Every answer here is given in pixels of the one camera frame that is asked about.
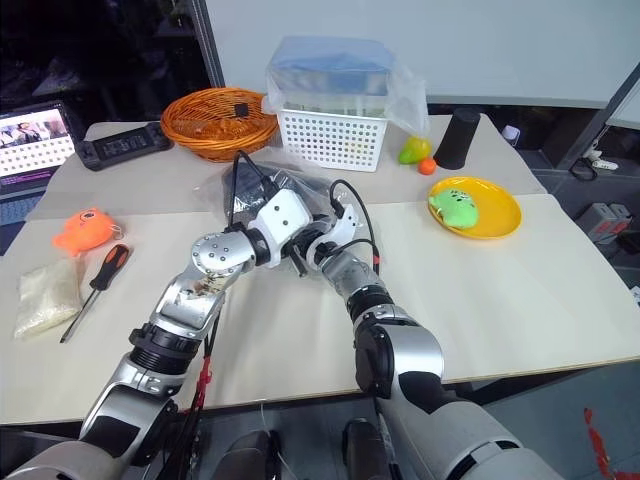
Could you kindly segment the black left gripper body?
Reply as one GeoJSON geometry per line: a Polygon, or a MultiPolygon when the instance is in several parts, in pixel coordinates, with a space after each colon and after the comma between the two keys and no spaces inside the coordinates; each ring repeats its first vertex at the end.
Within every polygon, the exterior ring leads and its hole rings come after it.
{"type": "Polygon", "coordinates": [[[309,265],[306,255],[314,240],[315,230],[307,228],[297,234],[285,245],[286,256],[291,260],[293,267],[300,278],[304,278],[308,275],[309,265]]]}

